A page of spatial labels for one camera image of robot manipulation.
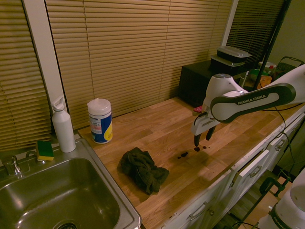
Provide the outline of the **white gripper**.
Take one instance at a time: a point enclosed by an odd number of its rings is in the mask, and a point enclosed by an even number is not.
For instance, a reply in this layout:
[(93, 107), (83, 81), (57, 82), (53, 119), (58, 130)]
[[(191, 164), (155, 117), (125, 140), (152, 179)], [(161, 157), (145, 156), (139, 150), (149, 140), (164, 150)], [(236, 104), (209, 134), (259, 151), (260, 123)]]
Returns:
[(213, 117), (211, 118), (207, 112), (198, 115), (191, 127), (191, 132), (194, 134), (194, 145), (199, 146), (201, 134), (206, 130), (208, 132), (205, 139), (209, 141), (215, 131), (216, 125), (217, 120)]

